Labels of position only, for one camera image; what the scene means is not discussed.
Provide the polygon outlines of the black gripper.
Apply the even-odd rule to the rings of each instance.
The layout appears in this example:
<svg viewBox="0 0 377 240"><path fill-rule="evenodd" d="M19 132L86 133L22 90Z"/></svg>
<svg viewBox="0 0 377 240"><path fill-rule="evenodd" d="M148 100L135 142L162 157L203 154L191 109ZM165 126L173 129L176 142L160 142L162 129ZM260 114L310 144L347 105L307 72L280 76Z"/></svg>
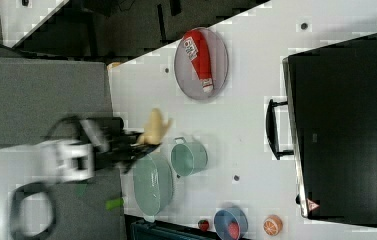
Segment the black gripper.
<svg viewBox="0 0 377 240"><path fill-rule="evenodd" d="M144 133L125 131L120 117L91 117L79 121L81 140L92 145L96 170L121 164L127 174L135 163L158 148L144 144Z"/></svg>

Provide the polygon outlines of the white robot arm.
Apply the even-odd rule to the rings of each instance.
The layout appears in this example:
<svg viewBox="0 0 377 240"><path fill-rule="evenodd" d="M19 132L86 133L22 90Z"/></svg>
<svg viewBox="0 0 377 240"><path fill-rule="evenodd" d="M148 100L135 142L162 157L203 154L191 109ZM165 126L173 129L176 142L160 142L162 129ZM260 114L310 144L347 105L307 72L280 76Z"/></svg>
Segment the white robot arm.
<svg viewBox="0 0 377 240"><path fill-rule="evenodd" d="M47 240L58 219L51 190L82 182L118 163L129 170L154 151L166 130L150 119L144 130L126 131L119 117L65 117L76 139L53 139L53 130L35 145L0 149L0 240Z"/></svg>

